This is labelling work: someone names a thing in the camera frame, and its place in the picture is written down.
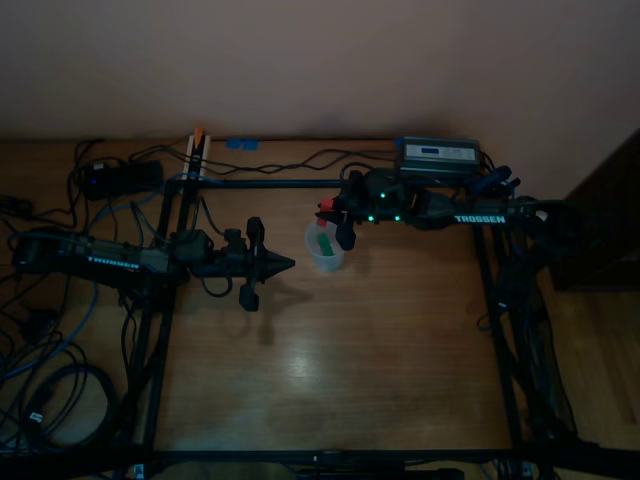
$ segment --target dark wooden cabinet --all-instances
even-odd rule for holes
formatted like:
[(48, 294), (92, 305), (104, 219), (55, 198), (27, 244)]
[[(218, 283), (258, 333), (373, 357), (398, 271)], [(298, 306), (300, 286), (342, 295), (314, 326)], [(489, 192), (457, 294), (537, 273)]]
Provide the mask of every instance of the dark wooden cabinet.
[(640, 288), (640, 130), (568, 197), (592, 212), (604, 231), (591, 252), (551, 267), (559, 290)]

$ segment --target wooden table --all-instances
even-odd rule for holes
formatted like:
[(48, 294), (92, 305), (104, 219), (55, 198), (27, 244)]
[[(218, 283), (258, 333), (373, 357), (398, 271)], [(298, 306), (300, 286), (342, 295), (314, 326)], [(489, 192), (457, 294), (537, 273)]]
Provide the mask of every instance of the wooden table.
[[(87, 158), (126, 156), (150, 145), (106, 142)], [(38, 210), (65, 205), (73, 147), (73, 142), (1, 144), (0, 191), (30, 198)], [(184, 151), (185, 142), (176, 148)], [(209, 158), (249, 166), (294, 163), (323, 148), (388, 150), (392, 144), (271, 141), (246, 152), (214, 143)], [(161, 158), (165, 177), (181, 171), (178, 162)], [(298, 169), (276, 178), (337, 178), (339, 170)], [(156, 449), (510, 446), (492, 342), (475, 325), (486, 306), (470, 229), (424, 233), (402, 224), (363, 225), (343, 268), (319, 273), (303, 233), (319, 201), (335, 194), (317, 189), (203, 192), (220, 228), (244, 231), (246, 220), (259, 216), (267, 248), (297, 264), (258, 287), (257, 313), (238, 305), (237, 286), (219, 300), (207, 296), (197, 281), (180, 287)], [(143, 207), (152, 224), (160, 202)], [(91, 211), (101, 206), (92, 203)], [(131, 213), (120, 211), (117, 217), (119, 240), (135, 241)], [(32, 226), (14, 223), (19, 229)], [(218, 242), (203, 215), (198, 227)], [(103, 219), (92, 234), (110, 239), (113, 220)], [(212, 290), (221, 286), (210, 280)], [(59, 285), (51, 289), (59, 292)], [(62, 323), (67, 332), (86, 311), (91, 292), (89, 282), (73, 281)], [(100, 287), (98, 307), (77, 337), (89, 361), (107, 371), (121, 393), (126, 389), (119, 344), (124, 316), (115, 292)], [(77, 434), (82, 419), (89, 422), (103, 404), (99, 393), (89, 392), (61, 435)]]

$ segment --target clear plastic cup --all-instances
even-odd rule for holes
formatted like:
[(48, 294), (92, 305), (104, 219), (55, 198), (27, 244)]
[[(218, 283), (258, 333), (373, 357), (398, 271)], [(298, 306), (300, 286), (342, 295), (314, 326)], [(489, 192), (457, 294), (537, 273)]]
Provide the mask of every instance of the clear plastic cup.
[[(323, 255), (322, 250), (320, 249), (318, 235), (323, 233), (327, 235), (329, 244), (333, 250), (333, 255), (331, 256)], [(340, 265), (342, 265), (342, 261), (344, 260), (344, 250), (340, 248), (340, 245), (338, 245), (336, 240), (336, 225), (334, 223), (327, 222), (326, 227), (321, 227), (316, 225), (316, 222), (314, 221), (304, 232), (304, 243), (311, 252), (313, 263), (321, 272), (334, 272), (340, 268)]]

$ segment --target robotic arm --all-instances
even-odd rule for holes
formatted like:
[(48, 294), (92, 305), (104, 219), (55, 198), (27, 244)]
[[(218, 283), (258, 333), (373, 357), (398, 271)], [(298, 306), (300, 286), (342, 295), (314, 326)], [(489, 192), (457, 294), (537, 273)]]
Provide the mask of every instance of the robotic arm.
[(18, 235), (12, 263), (18, 272), (61, 272), (92, 280), (127, 292), (142, 291), (149, 280), (179, 285), (194, 277), (244, 278), (240, 304), (247, 311), (259, 305), (257, 282), (295, 265), (295, 261), (268, 251), (264, 246), (264, 226), (258, 217), (247, 222), (247, 239), (240, 230), (224, 232), (227, 245), (214, 249), (202, 231), (186, 231), (152, 248), (99, 240), (92, 236), (57, 228), (35, 229)]
[(565, 202), (511, 198), (514, 182), (507, 182), (510, 175), (508, 167), (500, 167), (473, 179), (465, 185), (467, 198), (456, 200), (455, 195), (431, 192), (397, 172), (352, 171), (340, 194), (324, 200), (316, 216), (337, 225), (336, 240), (343, 250), (354, 248), (354, 225), (363, 222), (404, 222), (420, 230), (459, 224), (518, 228), (531, 239), (531, 246), (508, 267), (509, 281), (496, 299), (503, 305), (514, 304), (524, 295), (523, 283), (583, 247), (589, 232), (582, 213)]

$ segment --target printed logo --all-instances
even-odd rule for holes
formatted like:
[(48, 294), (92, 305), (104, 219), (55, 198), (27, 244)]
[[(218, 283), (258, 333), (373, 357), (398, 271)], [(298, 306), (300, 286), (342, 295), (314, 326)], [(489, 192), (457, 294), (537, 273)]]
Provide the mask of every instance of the printed logo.
[(108, 260), (106, 258), (87, 257), (87, 260), (93, 263), (102, 263), (103, 265), (113, 265), (114, 267), (130, 268), (131, 270), (138, 270), (140, 265), (137, 263), (119, 262), (117, 260)]
[(454, 215), (460, 223), (507, 223), (502, 215)]

